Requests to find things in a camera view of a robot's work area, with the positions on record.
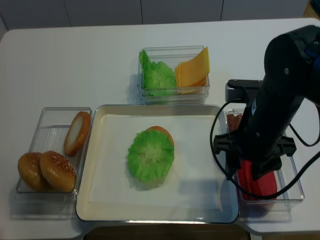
red tomato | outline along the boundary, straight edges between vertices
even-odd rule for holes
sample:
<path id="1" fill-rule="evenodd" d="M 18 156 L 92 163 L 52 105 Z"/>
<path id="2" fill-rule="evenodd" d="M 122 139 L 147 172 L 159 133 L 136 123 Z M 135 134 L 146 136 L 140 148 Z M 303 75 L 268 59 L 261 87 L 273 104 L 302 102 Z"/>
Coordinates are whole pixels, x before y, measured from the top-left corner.
<path id="1" fill-rule="evenodd" d="M 252 163 L 248 160 L 244 160 L 238 172 L 239 184 L 249 193 L 256 195 L 267 196 L 275 194 L 277 190 L 277 182 L 274 172 L 269 172 L 258 180 L 254 181 L 251 174 Z M 244 200 L 258 200 L 252 196 L 242 192 Z"/>

cheese slice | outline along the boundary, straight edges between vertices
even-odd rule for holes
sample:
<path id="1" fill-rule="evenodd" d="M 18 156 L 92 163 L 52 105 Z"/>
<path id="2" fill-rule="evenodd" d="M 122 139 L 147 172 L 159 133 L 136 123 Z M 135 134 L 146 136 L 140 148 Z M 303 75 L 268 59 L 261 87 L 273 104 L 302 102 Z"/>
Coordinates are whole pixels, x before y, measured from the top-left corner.
<path id="1" fill-rule="evenodd" d="M 203 85 L 203 79 L 210 72 L 208 47 L 187 62 L 180 63 L 176 68 L 179 87 L 195 87 Z"/>

plastic tray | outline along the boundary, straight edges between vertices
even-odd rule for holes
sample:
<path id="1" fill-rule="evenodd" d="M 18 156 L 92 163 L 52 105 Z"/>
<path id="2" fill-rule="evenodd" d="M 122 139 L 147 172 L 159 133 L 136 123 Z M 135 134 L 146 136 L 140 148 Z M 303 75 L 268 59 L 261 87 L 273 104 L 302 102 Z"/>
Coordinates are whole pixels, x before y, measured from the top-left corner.
<path id="1" fill-rule="evenodd" d="M 35 130 L 29 152 L 44 153 L 55 151 L 64 155 L 72 164 L 76 181 L 74 190 L 71 193 L 63 192 L 35 192 L 30 189 L 20 178 L 16 187 L 15 199 L 23 202 L 42 202 L 42 203 L 73 203 L 77 200 L 79 185 L 81 181 L 83 163 L 85 161 L 88 139 L 84 142 L 80 151 L 74 157 L 67 157 L 64 153 L 64 142 L 70 124 L 78 112 L 88 112 L 91 115 L 91 109 L 86 108 L 44 108 L 42 110 L 37 128 Z"/>
<path id="2" fill-rule="evenodd" d="M 175 71 L 179 63 L 193 59 L 204 49 L 204 46 L 153 47 L 144 48 L 153 62 L 162 61 Z M 144 76 L 139 63 L 137 92 L 143 104 L 202 104 L 209 95 L 209 77 L 205 86 L 174 88 L 143 88 Z"/>
<path id="3" fill-rule="evenodd" d="M 233 109 L 228 111 L 226 116 L 230 114 L 237 116 L 243 113 L 244 109 Z M 278 191 L 283 189 L 297 175 L 297 169 L 293 157 L 284 155 L 281 157 L 281 161 L 281 169 L 274 171 Z M 237 174 L 235 174 L 235 178 L 239 183 Z M 241 208 L 254 210 L 256 214 L 263 214 L 265 212 L 290 212 L 291 208 L 296 204 L 301 203 L 304 198 L 305 195 L 299 180 L 287 192 L 273 200 L 245 200 L 242 192 L 238 190 L 238 199 L 241 204 Z"/>
<path id="4" fill-rule="evenodd" d="M 235 186 L 213 160 L 215 105 L 103 105 L 94 115 L 76 203 L 84 221 L 232 223 L 239 214 Z M 137 133 L 162 126 L 172 135 L 174 161 L 163 185 L 145 188 L 127 168 Z M 227 132 L 221 114 L 214 134 Z M 225 154 L 218 155 L 225 162 Z"/>

table surface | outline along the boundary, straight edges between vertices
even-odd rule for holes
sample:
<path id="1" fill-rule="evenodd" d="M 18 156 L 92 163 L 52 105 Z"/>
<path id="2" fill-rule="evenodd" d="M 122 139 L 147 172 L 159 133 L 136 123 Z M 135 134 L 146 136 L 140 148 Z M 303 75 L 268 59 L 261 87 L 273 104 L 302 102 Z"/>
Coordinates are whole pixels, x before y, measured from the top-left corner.
<path id="1" fill-rule="evenodd" d="M 261 80 L 268 43 L 306 25 L 320 22 L 304 18 L 9 31 L 0 43 L 0 239 L 68 239 L 97 226 L 77 218 L 20 216 L 22 207 L 15 202 L 17 162 L 30 147 L 43 108 L 94 111 L 103 104 L 136 104 L 139 50 L 193 45 L 209 48 L 211 87 L 206 104 L 221 106 L 229 79 Z M 317 121 L 315 107 L 305 100 L 292 124 L 312 142 L 319 131 Z M 294 140 L 299 170 L 320 145 L 306 148 Z M 240 215 L 237 223 L 256 234 L 320 231 L 319 170 L 320 161 L 301 177 L 305 199 L 290 213 Z"/>

